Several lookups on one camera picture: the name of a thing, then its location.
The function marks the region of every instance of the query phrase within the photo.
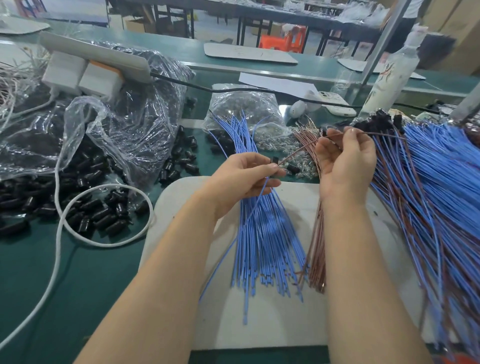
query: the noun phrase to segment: frosted glass bottle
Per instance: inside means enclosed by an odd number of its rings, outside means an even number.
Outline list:
[[[420,62],[417,48],[427,32],[428,27],[414,25],[403,48],[387,58],[385,69],[378,75],[360,111],[360,118],[365,119],[378,109],[390,110]]]

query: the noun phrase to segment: green table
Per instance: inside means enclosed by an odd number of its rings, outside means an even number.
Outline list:
[[[66,28],[65,24],[51,24],[52,31],[60,34]],[[211,59],[203,54],[202,42],[191,39],[116,32],[78,25],[75,28],[80,30],[75,33],[75,37],[138,45],[188,62],[197,72],[193,81],[205,86],[217,82],[236,82],[241,70],[250,69],[304,81],[310,79],[319,90],[329,90],[341,67],[335,60],[303,54],[293,54],[299,60],[298,66]],[[34,42],[36,35],[19,39]],[[428,84],[410,80],[402,94],[403,101],[417,105],[439,97],[455,101],[478,82],[473,77],[432,71],[420,73],[427,77]],[[357,97],[361,100],[366,92],[363,91]],[[188,93],[197,97],[198,102],[195,109],[184,117],[203,119],[210,95],[197,90],[189,90]],[[278,97],[278,100],[279,104],[292,103],[288,97]],[[323,109],[314,118],[318,124],[329,124],[337,120]],[[187,134],[195,135],[198,140],[197,160],[201,174],[211,175],[224,158],[211,154],[202,130],[187,129]],[[151,200],[156,201],[161,192],[162,188],[157,184],[150,193]],[[139,231],[145,223],[145,218],[135,221],[130,234]],[[43,294],[53,267],[56,229],[56,223],[35,221],[31,233],[0,242],[0,340],[31,312]],[[108,242],[107,238],[102,238],[97,233],[94,240]],[[27,328],[0,352],[0,363],[71,363],[83,347],[84,338],[92,334],[136,274],[143,244],[144,241],[141,240],[117,249],[97,249],[79,244],[64,233],[60,273],[54,291]],[[190,360],[190,363],[217,364],[327,362],[326,347],[193,352]]]

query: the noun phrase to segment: forearm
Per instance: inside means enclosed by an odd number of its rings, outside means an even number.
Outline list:
[[[194,195],[113,305],[76,363],[186,363],[215,212]]]
[[[425,364],[431,357],[389,278],[364,206],[325,210],[332,364]]]

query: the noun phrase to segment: white phone case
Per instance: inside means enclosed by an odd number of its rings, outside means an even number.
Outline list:
[[[321,101],[332,102],[335,104],[342,104],[347,106],[343,108],[341,106],[324,105],[327,108],[327,110],[333,115],[346,116],[346,117],[357,116],[357,112],[354,109],[349,108],[348,106],[350,105],[339,94],[335,92],[320,91],[318,95]]]

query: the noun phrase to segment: metal pole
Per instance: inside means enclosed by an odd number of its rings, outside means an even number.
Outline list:
[[[373,53],[368,58],[367,64],[365,69],[361,74],[361,85],[365,85],[373,73],[378,61],[380,60],[385,47],[387,46],[388,42],[392,38],[393,33],[396,31],[398,25],[402,21],[403,14],[405,14],[405,10],[410,5],[412,0],[398,0],[396,7],[393,10],[392,16],[390,20],[387,22],[384,31],[380,35],[380,39],[373,50]]]
[[[450,118],[456,122],[467,121],[480,110],[480,83],[452,111]]]

